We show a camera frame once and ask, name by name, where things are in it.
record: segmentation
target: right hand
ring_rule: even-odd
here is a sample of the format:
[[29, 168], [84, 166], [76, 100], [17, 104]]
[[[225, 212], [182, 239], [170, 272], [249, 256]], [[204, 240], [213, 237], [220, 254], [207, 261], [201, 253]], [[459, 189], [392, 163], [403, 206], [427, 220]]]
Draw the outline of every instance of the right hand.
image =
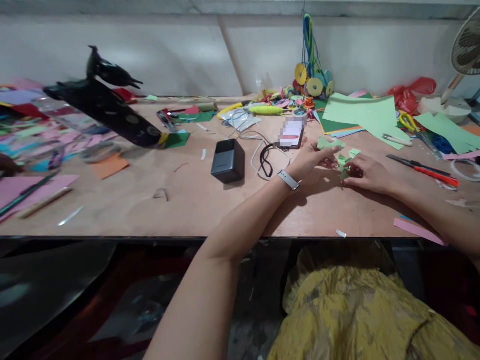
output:
[[389, 194], [397, 185], [397, 178], [391, 175], [384, 166], [371, 157], [358, 154], [345, 164], [350, 168], [350, 176], [343, 183], [370, 190], [379, 194]]

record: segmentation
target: white watch strap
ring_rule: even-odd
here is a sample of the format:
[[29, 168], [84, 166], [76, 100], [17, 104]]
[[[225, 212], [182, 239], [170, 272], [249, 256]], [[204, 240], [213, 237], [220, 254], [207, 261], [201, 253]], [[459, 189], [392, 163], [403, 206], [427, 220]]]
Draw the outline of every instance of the white watch strap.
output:
[[288, 184], [293, 191], [297, 190], [300, 186], [285, 170], [282, 170], [278, 173], [278, 176]]

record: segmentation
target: hand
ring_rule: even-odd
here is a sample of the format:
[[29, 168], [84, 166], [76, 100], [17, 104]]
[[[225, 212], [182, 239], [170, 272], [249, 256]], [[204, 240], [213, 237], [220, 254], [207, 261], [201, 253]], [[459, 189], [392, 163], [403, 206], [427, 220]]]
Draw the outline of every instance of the hand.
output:
[[285, 169], [297, 183], [305, 179], [316, 166], [321, 166], [326, 169], [334, 169], [339, 166], [335, 154], [342, 150], [342, 148], [335, 146], [320, 151], [317, 144], [318, 141], [316, 140], [307, 142], [301, 148], [295, 161]]
[[349, 174], [351, 177], [343, 181], [345, 185], [388, 195], [401, 182], [391, 175], [381, 163], [363, 154], [355, 156], [345, 166], [351, 167]]

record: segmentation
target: scissors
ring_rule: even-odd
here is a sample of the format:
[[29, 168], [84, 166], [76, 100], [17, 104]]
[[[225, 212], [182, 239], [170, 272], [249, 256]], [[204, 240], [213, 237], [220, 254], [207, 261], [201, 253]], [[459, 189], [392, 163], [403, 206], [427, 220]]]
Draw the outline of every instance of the scissors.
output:
[[419, 129], [413, 117], [411, 117], [406, 112], [400, 112], [398, 121], [402, 124], [408, 131], [413, 134], [416, 134], [429, 148], [433, 153], [438, 156], [440, 159], [443, 159], [442, 153], [436, 148], [436, 146], [430, 141], [430, 139], [425, 135], [423, 131]]

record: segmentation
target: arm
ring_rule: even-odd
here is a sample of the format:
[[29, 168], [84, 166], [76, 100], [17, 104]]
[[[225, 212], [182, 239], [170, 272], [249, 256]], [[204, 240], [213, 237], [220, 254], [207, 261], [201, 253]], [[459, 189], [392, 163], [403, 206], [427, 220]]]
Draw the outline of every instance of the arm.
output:
[[346, 185], [388, 195], [404, 203], [424, 218], [447, 243], [468, 255], [475, 266], [478, 265], [480, 236], [476, 230], [478, 220], [472, 212], [422, 193], [392, 176], [382, 164], [363, 154], [346, 165], [351, 166], [354, 176], [345, 179]]
[[[317, 165], [335, 167], [338, 151], [308, 142], [286, 172], [299, 182]], [[240, 262], [291, 192], [276, 176], [222, 219], [183, 277], [145, 360], [226, 358]]]

